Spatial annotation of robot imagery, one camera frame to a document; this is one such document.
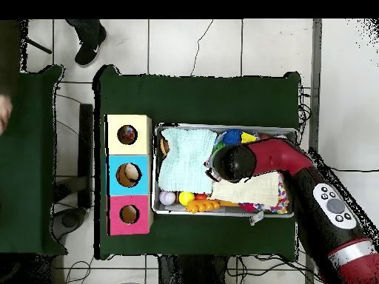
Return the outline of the person's hand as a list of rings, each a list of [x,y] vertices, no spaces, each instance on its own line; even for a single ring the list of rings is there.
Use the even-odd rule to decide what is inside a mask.
[[[12,110],[11,98],[8,95],[0,95],[0,135],[7,129]]]

